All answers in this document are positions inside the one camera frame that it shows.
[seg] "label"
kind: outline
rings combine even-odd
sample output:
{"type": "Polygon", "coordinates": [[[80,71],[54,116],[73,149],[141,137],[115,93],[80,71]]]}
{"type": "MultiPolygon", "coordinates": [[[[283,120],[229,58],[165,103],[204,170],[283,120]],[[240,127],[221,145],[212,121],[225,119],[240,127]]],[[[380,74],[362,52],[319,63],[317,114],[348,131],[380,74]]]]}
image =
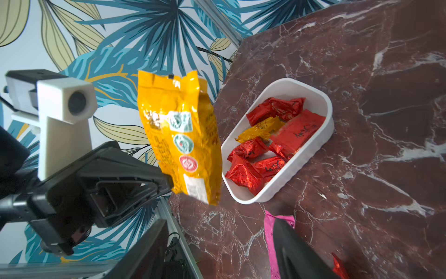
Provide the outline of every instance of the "label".
{"type": "Polygon", "coordinates": [[[187,172],[194,172],[198,168],[198,162],[194,157],[191,156],[180,156],[180,163],[183,169],[187,172]]]}
{"type": "Polygon", "coordinates": [[[167,114],[171,131],[188,133],[193,131],[192,115],[190,112],[174,112],[167,114]]]}
{"type": "Polygon", "coordinates": [[[192,139],[183,134],[177,134],[173,138],[173,143],[178,150],[183,154],[189,154],[194,150],[194,142],[192,139]]]}
{"type": "Polygon", "coordinates": [[[189,177],[183,175],[186,184],[187,194],[206,204],[209,204],[206,194],[206,186],[203,178],[189,177]]]}

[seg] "marble surface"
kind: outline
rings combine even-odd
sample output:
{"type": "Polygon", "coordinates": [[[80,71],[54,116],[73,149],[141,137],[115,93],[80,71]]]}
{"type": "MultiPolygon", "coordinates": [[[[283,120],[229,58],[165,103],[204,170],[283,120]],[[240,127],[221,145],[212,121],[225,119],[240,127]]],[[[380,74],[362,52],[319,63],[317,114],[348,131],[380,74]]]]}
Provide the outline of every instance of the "marble surface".
{"type": "Polygon", "coordinates": [[[325,92],[335,133],[270,201],[170,200],[204,278],[269,278],[264,211],[352,279],[446,276],[446,1],[348,1],[246,39],[216,103],[223,141],[272,81],[325,92]]]}

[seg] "yellow snack bag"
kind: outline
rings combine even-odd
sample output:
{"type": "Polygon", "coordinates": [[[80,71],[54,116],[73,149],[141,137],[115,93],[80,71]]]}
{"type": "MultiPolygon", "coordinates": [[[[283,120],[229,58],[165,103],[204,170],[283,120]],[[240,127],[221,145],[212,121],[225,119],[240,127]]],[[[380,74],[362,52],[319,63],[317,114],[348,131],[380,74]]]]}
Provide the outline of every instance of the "yellow snack bag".
{"type": "Polygon", "coordinates": [[[172,191],[217,205],[222,155],[206,91],[196,71],[184,78],[138,72],[140,117],[161,171],[172,177],[172,191]]]}
{"type": "Polygon", "coordinates": [[[256,137],[261,137],[262,140],[267,141],[269,137],[278,131],[283,125],[285,125],[285,122],[282,122],[279,117],[268,117],[262,122],[255,124],[248,130],[241,133],[235,140],[240,143],[244,143],[256,137]]]}

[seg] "red circular logo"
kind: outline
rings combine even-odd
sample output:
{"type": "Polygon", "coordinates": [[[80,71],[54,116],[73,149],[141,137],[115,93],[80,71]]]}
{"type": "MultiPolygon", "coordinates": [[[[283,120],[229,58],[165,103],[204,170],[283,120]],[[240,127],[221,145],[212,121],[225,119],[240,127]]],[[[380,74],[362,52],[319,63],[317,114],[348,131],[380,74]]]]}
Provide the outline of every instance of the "red circular logo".
{"type": "Polygon", "coordinates": [[[198,168],[197,160],[191,156],[180,156],[180,163],[183,166],[183,169],[187,172],[194,172],[198,168]]]}

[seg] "pink bag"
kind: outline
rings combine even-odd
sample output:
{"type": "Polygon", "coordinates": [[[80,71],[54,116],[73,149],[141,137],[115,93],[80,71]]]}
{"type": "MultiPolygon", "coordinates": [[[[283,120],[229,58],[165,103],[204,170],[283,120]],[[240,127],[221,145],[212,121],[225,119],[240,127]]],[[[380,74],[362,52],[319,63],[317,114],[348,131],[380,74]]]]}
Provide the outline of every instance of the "pink bag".
{"type": "Polygon", "coordinates": [[[276,250],[274,249],[274,240],[273,240],[274,222],[276,221],[277,218],[287,221],[287,223],[290,226],[292,226],[293,229],[296,227],[296,222],[293,216],[283,216],[283,215],[274,216],[267,210],[265,210],[265,220],[264,220],[265,239],[266,239],[266,245],[268,246],[269,264],[271,266],[271,279],[280,279],[279,266],[277,265],[276,250]]]}

